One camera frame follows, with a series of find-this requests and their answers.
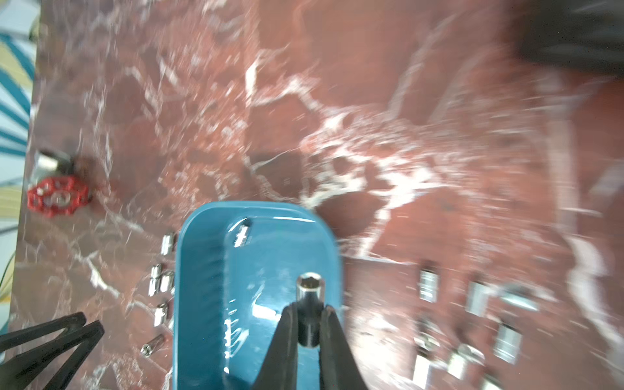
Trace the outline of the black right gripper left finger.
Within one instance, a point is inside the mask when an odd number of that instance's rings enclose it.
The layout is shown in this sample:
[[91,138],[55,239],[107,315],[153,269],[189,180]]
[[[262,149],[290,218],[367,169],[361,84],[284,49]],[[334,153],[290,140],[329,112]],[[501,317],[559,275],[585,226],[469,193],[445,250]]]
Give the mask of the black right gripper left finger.
[[292,303],[282,312],[253,390],[296,389],[298,346],[297,304]]

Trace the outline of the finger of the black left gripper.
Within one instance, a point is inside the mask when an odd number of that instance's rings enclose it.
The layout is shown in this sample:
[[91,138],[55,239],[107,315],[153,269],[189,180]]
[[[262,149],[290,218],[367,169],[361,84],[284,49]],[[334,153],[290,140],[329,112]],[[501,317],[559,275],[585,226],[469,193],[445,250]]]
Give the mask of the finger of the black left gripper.
[[74,331],[59,330],[58,333],[55,339],[3,362],[1,388],[27,388],[55,359],[71,349],[71,356],[45,385],[46,389],[65,389],[102,339],[105,330],[96,320]]
[[84,325],[86,325],[86,316],[82,312],[79,312],[32,326],[30,328],[10,332],[1,335],[1,352],[4,353],[8,349],[15,348],[18,345],[25,344],[29,341],[33,341],[39,337],[43,337],[59,330],[69,332],[82,328]]

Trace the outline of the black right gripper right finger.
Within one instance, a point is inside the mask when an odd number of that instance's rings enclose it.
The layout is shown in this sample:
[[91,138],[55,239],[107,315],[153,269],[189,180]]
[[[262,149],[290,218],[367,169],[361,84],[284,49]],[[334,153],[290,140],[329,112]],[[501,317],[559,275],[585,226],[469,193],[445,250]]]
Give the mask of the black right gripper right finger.
[[326,305],[320,321],[319,385],[321,389],[367,390],[336,310]]

